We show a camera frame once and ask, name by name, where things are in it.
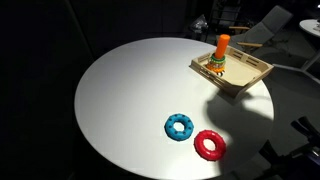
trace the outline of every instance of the toy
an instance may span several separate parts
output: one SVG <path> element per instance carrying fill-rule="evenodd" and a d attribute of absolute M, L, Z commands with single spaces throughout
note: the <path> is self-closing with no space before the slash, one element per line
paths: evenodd
<path fill-rule="evenodd" d="M 213 151 L 207 149 L 203 144 L 205 139 L 213 141 L 216 149 Z M 219 160 L 226 152 L 226 143 L 223 138 L 218 133 L 211 130 L 201 131 L 194 139 L 194 147 L 197 153 L 207 161 Z"/>
<path fill-rule="evenodd" d="M 216 52 L 214 54 L 212 54 L 208 64 L 206 65 L 206 67 L 217 73 L 217 75 L 219 76 L 223 76 L 224 71 L 224 67 L 225 67 L 225 51 L 227 49 L 228 43 L 230 40 L 230 36 L 226 35 L 226 34 L 222 34 L 219 38 L 218 41 L 218 45 L 217 45 L 217 49 Z"/>
<path fill-rule="evenodd" d="M 177 131 L 173 125 L 180 122 L 184 126 L 183 131 Z M 193 132 L 193 123 L 191 119 L 183 114 L 174 114 L 170 116 L 164 126 L 167 136 L 176 141 L 184 141 L 188 139 Z"/>

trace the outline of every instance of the wooden tray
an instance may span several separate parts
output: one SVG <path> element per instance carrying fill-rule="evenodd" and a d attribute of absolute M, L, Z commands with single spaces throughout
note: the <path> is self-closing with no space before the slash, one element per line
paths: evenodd
<path fill-rule="evenodd" d="M 190 67 L 233 98 L 266 77 L 273 69 L 272 65 L 228 46 L 225 73 L 220 77 L 205 67 L 214 52 L 193 59 Z"/>

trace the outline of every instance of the table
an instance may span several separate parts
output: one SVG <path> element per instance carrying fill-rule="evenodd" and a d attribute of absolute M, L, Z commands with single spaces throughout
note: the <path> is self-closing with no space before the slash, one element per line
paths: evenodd
<path fill-rule="evenodd" d="M 232 103 L 192 70 L 191 59 L 216 47 L 194 40 L 154 38 L 120 46 L 85 72 L 75 95 L 77 122 L 106 159 L 155 179 L 204 179 L 228 173 L 250 160 L 268 139 L 274 117 L 262 81 Z M 164 124 L 182 113 L 194 131 L 182 142 L 169 139 Z M 211 129 L 227 144 L 222 160 L 208 162 L 193 147 L 198 132 Z M 205 140 L 208 148 L 212 142 Z"/>
<path fill-rule="evenodd" d="M 299 23 L 299 26 L 302 30 L 304 30 L 305 32 L 316 36 L 318 38 L 320 38 L 320 32 L 314 30 L 313 28 L 317 27 L 317 24 L 319 24 L 317 22 L 316 19 L 307 19 L 307 20 L 303 20 Z M 307 72 L 307 70 L 309 69 L 309 67 L 315 63 L 318 59 L 320 58 L 320 50 L 318 50 L 315 55 L 309 60 L 307 61 L 301 68 L 294 68 L 294 67 L 290 67 L 290 66 L 284 66 L 284 65 L 279 65 L 279 64 L 273 64 L 275 67 L 279 67 L 279 68 L 283 68 L 283 69 L 288 69 L 291 71 L 298 71 L 298 72 L 302 72 L 303 74 L 307 75 L 308 77 L 310 77 L 312 80 L 314 80 L 315 82 L 317 82 L 318 84 L 320 84 L 320 80 L 317 79 L 316 77 L 314 77 L 312 74 L 310 74 L 309 72 Z"/>

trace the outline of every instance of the red ring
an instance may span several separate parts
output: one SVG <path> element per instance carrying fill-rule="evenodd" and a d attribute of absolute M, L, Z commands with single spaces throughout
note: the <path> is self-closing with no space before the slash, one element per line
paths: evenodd
<path fill-rule="evenodd" d="M 215 150 L 209 150 L 204 146 L 204 140 L 209 139 L 216 145 Z M 207 161 L 216 161 L 222 158 L 226 152 L 226 143 L 223 138 L 216 132 L 204 130 L 194 139 L 194 147 L 197 153 Z"/>

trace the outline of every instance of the blue ring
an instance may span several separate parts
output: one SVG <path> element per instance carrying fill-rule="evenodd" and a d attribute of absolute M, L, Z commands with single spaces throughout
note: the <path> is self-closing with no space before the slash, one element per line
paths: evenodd
<path fill-rule="evenodd" d="M 183 131 L 177 131 L 173 125 L 176 122 L 180 122 L 184 126 Z M 174 114 L 170 116 L 164 125 L 164 129 L 167 133 L 167 136 L 176 141 L 184 141 L 188 139 L 193 132 L 193 123 L 191 119 L 183 114 Z"/>

